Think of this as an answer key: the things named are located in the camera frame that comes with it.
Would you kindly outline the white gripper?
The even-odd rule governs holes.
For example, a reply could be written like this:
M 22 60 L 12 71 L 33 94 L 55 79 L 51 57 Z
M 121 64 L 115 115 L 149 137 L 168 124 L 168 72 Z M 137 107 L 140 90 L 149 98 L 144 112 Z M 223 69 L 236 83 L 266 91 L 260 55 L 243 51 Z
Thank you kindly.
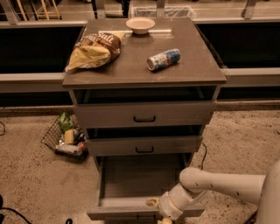
M 150 198 L 145 201 L 148 207 L 158 207 L 159 213 L 172 221 L 183 214 L 183 197 L 180 192 L 165 192 L 160 198 Z

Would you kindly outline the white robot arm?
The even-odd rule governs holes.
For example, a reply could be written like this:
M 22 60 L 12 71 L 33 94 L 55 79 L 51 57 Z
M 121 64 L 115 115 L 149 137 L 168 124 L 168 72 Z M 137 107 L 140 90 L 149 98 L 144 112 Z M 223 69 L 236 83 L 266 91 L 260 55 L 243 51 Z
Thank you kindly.
M 257 205 L 255 224 L 280 224 L 280 161 L 275 162 L 266 175 L 212 173 L 187 167 L 169 192 L 147 199 L 146 205 L 158 209 L 163 217 L 160 224 L 171 224 L 207 191 Z

